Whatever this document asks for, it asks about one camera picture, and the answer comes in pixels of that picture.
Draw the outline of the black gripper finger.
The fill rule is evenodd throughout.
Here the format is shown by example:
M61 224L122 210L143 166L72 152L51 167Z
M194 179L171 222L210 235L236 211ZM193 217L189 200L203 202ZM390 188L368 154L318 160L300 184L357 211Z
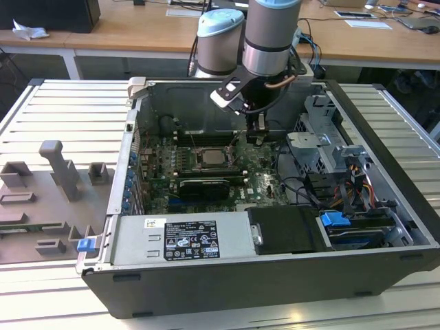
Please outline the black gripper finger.
M269 124L266 122L265 113L260 113L258 115L258 125L257 125L257 144L263 144L268 136L270 129Z
M248 144L255 144L257 140L258 133L258 115L257 114L247 114L245 116L246 120L246 140Z

